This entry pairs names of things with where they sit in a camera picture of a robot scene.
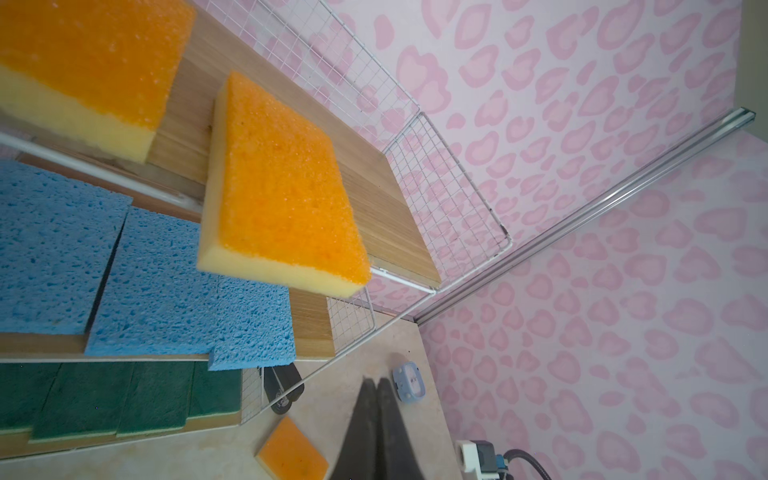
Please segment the light blue round container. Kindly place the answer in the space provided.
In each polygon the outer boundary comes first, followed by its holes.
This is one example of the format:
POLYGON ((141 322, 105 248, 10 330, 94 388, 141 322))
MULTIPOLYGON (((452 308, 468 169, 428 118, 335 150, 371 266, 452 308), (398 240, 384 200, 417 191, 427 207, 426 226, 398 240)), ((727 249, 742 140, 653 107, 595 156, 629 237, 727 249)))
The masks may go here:
POLYGON ((412 361, 407 361, 392 370, 395 392, 399 400, 405 404, 422 400, 426 395, 426 387, 419 367, 412 361))

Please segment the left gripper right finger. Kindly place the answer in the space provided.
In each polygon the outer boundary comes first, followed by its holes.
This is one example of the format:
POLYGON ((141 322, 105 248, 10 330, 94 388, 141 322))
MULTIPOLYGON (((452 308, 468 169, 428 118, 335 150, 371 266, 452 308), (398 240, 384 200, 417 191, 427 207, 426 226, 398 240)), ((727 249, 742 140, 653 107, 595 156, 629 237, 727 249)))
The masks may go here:
POLYGON ((391 381, 380 379, 376 394, 378 423, 375 478, 424 480, 391 381))

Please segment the green sponge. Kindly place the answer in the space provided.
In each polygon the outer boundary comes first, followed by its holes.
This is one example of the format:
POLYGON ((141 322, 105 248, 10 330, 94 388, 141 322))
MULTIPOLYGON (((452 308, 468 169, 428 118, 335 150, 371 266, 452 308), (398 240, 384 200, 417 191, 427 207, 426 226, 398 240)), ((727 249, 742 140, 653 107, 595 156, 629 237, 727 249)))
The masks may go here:
POLYGON ((60 369, 55 363, 1 365, 1 433, 32 428, 60 369))
POLYGON ((189 418, 213 417, 241 409, 242 371, 209 371, 206 363, 194 367, 189 418))
POLYGON ((30 441, 111 435, 117 432, 134 365, 64 363, 34 422, 30 441))
POLYGON ((118 437, 181 430, 187 421, 192 362, 139 362, 134 366, 118 437))

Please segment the orange sponge back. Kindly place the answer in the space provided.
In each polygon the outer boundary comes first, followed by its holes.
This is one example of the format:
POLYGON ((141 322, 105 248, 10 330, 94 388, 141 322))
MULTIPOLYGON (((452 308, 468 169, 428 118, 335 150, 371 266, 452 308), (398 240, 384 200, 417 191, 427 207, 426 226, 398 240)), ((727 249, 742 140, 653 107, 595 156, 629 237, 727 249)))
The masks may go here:
POLYGON ((255 456, 272 479, 323 480, 328 461, 290 417, 282 418, 255 456))

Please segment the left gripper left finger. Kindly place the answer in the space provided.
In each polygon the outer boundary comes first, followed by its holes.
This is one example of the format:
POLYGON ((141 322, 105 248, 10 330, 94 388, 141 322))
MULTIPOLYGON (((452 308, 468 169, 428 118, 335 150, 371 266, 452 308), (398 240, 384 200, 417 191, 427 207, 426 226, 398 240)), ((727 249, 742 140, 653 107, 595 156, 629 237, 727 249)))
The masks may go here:
POLYGON ((377 424, 376 384, 372 379, 365 378, 330 479, 376 478, 377 424))

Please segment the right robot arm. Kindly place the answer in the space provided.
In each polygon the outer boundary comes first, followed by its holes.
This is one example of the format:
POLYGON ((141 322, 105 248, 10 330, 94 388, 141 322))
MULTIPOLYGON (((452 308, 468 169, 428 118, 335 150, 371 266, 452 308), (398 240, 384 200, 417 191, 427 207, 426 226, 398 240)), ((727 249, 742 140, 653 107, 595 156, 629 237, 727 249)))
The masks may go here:
POLYGON ((537 472, 537 474, 542 480, 551 480, 551 476, 546 471, 546 469, 541 465, 541 463, 533 455, 526 452, 525 450, 510 449, 510 450, 507 450, 502 455, 502 457, 506 465, 509 465, 509 463, 513 460, 522 460, 526 462, 528 465, 530 465, 537 472))

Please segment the black stapler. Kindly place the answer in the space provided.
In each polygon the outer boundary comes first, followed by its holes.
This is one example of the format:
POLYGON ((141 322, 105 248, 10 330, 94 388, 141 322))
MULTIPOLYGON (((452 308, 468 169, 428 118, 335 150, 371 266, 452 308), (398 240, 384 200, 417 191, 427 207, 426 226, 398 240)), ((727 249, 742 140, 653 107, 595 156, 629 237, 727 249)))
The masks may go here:
POLYGON ((302 376, 294 363, 265 367, 263 379, 265 393, 273 403, 271 409, 277 415, 285 415, 305 391, 302 376))

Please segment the orange sponge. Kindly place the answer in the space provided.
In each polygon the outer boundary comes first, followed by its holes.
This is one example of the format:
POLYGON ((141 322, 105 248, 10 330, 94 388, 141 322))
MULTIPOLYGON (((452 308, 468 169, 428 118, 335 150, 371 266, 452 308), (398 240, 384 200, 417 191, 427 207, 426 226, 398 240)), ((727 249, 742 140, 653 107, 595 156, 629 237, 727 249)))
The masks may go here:
POLYGON ((1 111, 143 163, 196 15, 185 1, 4 1, 1 111))
POLYGON ((255 456, 272 479, 323 480, 328 461, 290 417, 282 418, 255 456))
POLYGON ((372 277, 332 141, 236 71, 215 100, 197 267, 341 298, 372 277))

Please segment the blue sponge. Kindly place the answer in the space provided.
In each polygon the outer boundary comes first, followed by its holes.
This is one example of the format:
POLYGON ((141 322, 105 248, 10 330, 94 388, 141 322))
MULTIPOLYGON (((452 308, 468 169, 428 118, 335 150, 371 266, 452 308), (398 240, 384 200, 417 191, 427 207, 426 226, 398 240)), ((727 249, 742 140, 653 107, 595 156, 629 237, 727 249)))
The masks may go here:
POLYGON ((84 333, 130 197, 1 163, 1 330, 84 333))
POLYGON ((288 288, 222 277, 214 313, 211 371, 283 366, 296 360, 288 288))
POLYGON ((200 225, 132 207, 91 325, 88 356, 212 350, 217 281, 196 268, 200 225))

